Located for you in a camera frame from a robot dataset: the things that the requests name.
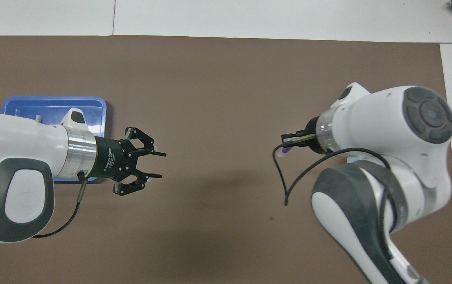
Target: brown paper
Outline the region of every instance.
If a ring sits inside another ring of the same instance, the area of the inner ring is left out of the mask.
[[[163,174],[146,189],[121,197],[101,180],[59,234],[0,245],[0,283],[365,283],[309,202],[320,171],[344,160],[310,172],[288,207],[271,161],[281,134],[303,129],[354,81],[445,94],[439,45],[0,36],[0,108],[12,95],[100,96],[107,137],[135,126],[168,153],[140,158],[140,170]],[[286,180],[319,157],[293,149],[280,160]],[[67,221],[79,185],[55,190],[44,232]],[[452,198],[393,239],[430,283],[452,283]]]

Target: white table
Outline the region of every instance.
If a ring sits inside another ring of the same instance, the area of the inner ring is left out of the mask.
[[[218,36],[441,43],[452,107],[447,0],[0,0],[0,35]]]

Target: gray joint cap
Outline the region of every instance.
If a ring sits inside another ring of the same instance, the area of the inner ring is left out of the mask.
[[[452,111],[432,90],[419,86],[406,89],[403,115],[411,131],[426,142],[441,144],[452,136]]]

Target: purple object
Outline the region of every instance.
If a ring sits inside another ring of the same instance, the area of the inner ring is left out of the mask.
[[[287,153],[288,151],[290,151],[292,149],[292,147],[287,147],[282,149],[282,153]]]

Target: circular button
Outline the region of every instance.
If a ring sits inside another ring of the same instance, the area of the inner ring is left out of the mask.
[[[420,116],[432,127],[440,127],[446,120],[445,110],[440,104],[433,101],[423,102],[420,105]]]
[[[417,131],[420,134],[424,133],[426,131],[426,125],[424,124],[424,121],[420,119],[420,116],[417,113],[417,108],[415,108],[414,106],[407,106],[406,113],[408,114],[408,119],[413,126],[410,126],[411,129],[413,131]]]

